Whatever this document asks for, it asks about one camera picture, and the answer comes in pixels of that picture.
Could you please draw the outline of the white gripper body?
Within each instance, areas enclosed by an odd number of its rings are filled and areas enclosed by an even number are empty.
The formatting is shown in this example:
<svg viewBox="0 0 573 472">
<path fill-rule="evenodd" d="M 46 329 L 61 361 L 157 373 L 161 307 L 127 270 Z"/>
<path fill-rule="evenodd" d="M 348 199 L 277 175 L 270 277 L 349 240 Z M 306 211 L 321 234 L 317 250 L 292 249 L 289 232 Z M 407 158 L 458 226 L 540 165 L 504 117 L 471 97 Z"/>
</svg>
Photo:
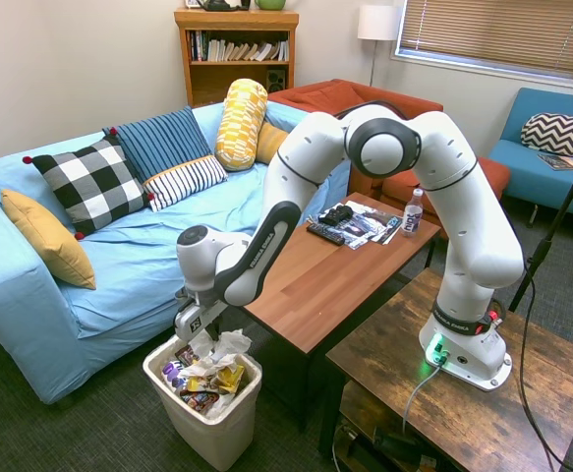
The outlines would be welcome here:
<svg viewBox="0 0 573 472">
<path fill-rule="evenodd" d="M 175 299 L 179 307 L 173 325 L 180 339 L 190 343 L 214 320 L 219 320 L 220 335 L 221 314 L 227 308 L 224 302 L 217 300 L 211 292 L 199 293 L 186 288 L 179 289 Z"/>
</svg>

